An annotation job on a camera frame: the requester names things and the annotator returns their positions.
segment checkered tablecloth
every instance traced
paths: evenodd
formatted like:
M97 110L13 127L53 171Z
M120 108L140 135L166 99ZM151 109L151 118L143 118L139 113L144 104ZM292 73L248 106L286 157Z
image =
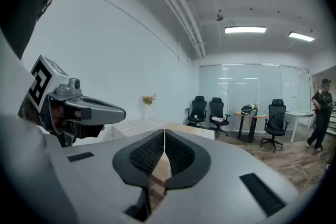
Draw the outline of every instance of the checkered tablecloth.
M167 121L154 118L116 123L111 125L107 130L102 142L125 138L151 130L163 129L168 123Z

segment office chair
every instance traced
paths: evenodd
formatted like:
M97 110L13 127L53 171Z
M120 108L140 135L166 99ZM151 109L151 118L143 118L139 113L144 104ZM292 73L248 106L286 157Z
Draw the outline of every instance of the office chair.
M276 151L275 144L281 145L280 148L282 148L283 144L275 141L274 137L275 136L283 136L286 133L287 125L289 122L286 121L286 127L284 129L284 117L285 117L285 111L286 111L286 106L284 105L284 102L282 99L273 99L272 104L268 106L268 111L269 111L269 120L265 119L265 127L264 130L266 133L270 134L272 138L262 138L261 139L261 144L262 145L271 143L274 147L273 152Z
M195 100L193 101L193 109L191 111L191 115L189 115L190 108L187 108L188 117L187 119L190 121L187 125L197 128L203 128L201 126L197 126L197 123L201 124L201 122L205 121L206 118L206 102L204 101L203 96L196 96Z
M222 102L221 98L217 98L217 97L213 97L212 98L212 102L209 103L210 105L210 110L211 110L211 114L210 114L210 123L213 123L216 125L216 128L212 128L210 127L210 130L214 130L215 131L215 135L218 138L219 137L219 132L223 132L226 134L226 136L228 136L228 133L225 132L224 130L221 129L221 126L225 126L230 124L227 121L227 118L230 117L231 115L225 114L226 115L226 119L224 119L223 117L223 107L224 107L224 103ZM212 119L212 117L217 117L217 118L222 118L223 121L215 121Z

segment chair headrest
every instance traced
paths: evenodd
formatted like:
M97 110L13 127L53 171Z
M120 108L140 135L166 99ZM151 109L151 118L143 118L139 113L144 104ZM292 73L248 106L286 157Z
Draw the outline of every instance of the chair headrest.
M218 97L212 97L212 101L215 102L215 103L221 103L222 99L218 98Z
M284 101L282 99L273 99L272 105L284 105Z
M196 96L195 100L196 101L204 101L204 96Z

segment fluorescent light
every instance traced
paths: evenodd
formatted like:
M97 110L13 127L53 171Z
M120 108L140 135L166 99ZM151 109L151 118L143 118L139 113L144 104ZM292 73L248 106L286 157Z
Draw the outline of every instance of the fluorescent light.
M299 39L303 39L303 40L305 40L305 41L309 41L309 42L311 42L311 41L314 40L314 38L312 38L312 37L308 37L308 36L301 35L301 34L294 33L294 32L290 32L290 33L289 33L289 36L290 36L290 37L299 38Z
M225 27L225 33L264 33L266 27L256 27L256 26L232 26Z

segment glass panel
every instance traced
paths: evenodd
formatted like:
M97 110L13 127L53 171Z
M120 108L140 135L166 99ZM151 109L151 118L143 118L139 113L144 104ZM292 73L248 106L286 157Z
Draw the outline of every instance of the glass panel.
M298 69L296 67L280 66L282 80L282 99L287 111L300 110L300 81ZM288 121L288 130L294 127L295 119L285 116L285 121Z
M279 66L257 65L259 78L258 113L269 114L268 106L273 99L282 99L281 75ZM263 131L265 119L257 121L256 131Z
M248 104L258 102L258 77L256 65L228 65L229 114L230 130L239 130L240 116L235 111ZM243 131L249 130L249 122L245 120Z
M224 103L223 114L227 114L227 100L228 100L228 79L227 67L223 66L206 66L199 67L200 85L199 94L204 96L207 102L206 110L207 117L205 120L206 127L209 126L210 107L209 102L213 97L219 97Z
M309 73L306 69L299 69L300 80L300 111L310 112L311 93ZM309 118L301 118L299 123L308 125Z

